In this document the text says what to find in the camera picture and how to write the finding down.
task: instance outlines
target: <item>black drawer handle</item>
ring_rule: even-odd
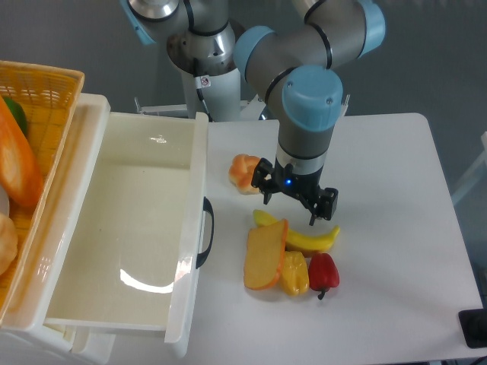
[[[215,215],[213,214],[212,203],[210,203],[210,201],[206,197],[204,197],[203,199],[203,211],[207,212],[212,217],[212,232],[210,234],[210,243],[208,244],[208,247],[205,251],[199,253],[198,256],[196,256],[196,268],[200,268],[201,265],[203,265],[208,258],[210,250],[212,249],[213,233],[215,232]]]

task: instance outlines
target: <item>plastic banana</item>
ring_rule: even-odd
[[[269,226],[278,221],[271,214],[259,209],[253,211],[253,220],[259,227]],[[328,251],[333,246],[339,232],[339,226],[335,226],[329,233],[319,236],[307,236],[289,229],[286,238],[286,249],[288,251],[300,251],[304,257],[311,257],[316,252]]]

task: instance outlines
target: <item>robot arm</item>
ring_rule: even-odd
[[[254,27],[238,40],[234,60],[279,120],[275,166],[262,159],[252,185],[265,204],[276,192],[296,198],[313,225],[316,218],[331,219],[338,198],[338,190],[319,186],[343,92],[330,68],[379,46],[385,22],[370,0],[294,3],[304,16],[300,30],[278,36]]]
[[[311,225],[316,218],[331,219],[338,190],[321,189],[319,181],[340,116],[343,88],[330,69],[360,58],[382,43],[384,16],[372,0],[293,0],[304,26],[284,36],[268,27],[245,33],[237,29],[228,20],[228,0],[121,1],[129,2],[154,40],[162,37],[163,28],[185,31],[167,41],[170,59],[183,74],[197,80],[202,75],[218,77],[240,71],[277,117],[275,166],[262,159],[252,181],[264,194],[264,203],[272,194],[283,192],[311,213]],[[237,109],[240,78],[232,82],[233,86],[238,83],[237,98],[227,100],[236,99]],[[230,84],[222,85],[212,114],[231,103],[224,99],[232,94]],[[198,83],[185,87],[188,110],[188,95],[198,94],[208,112],[199,87]]]

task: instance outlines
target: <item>black cable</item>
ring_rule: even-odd
[[[478,365],[479,363],[483,362],[485,359],[487,359],[487,356],[479,357],[477,360],[473,361],[470,365]]]
[[[195,79],[198,77],[198,64],[199,64],[198,59],[194,58],[193,59],[193,77]],[[205,109],[205,113],[208,116],[208,121],[213,122],[213,118],[210,115],[208,105],[206,105],[205,98],[203,97],[203,91],[201,89],[202,89],[201,86],[196,87],[196,95],[198,96],[199,101],[201,101],[201,104],[203,105],[203,109]]]

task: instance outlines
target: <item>orange basket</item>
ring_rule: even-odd
[[[36,207],[23,208],[10,201],[10,218],[18,232],[18,255],[0,275],[0,322],[22,274],[83,83],[84,74],[79,71],[0,61],[0,95],[24,109],[27,140],[44,176],[43,194]]]

